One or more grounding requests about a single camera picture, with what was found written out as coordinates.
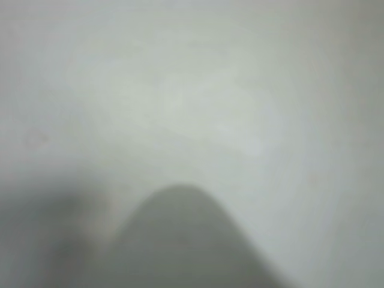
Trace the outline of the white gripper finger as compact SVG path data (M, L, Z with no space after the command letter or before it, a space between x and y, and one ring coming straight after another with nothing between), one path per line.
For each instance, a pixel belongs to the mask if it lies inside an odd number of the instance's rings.
M290 287L208 193L173 185L149 196L115 245L116 287Z

